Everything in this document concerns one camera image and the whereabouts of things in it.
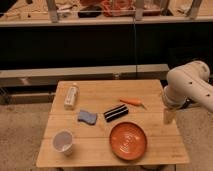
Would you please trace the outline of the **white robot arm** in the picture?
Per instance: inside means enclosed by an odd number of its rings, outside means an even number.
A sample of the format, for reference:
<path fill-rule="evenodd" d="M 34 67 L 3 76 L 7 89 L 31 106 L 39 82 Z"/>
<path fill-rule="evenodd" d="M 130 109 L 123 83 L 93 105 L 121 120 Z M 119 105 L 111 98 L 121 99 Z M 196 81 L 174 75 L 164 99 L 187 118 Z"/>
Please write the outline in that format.
<path fill-rule="evenodd" d="M 166 76 L 162 101 L 164 123 L 171 124 L 176 111 L 187 99 L 197 102 L 213 113 L 213 86 L 209 84 L 210 69 L 203 61 L 192 61 L 171 69 Z"/>

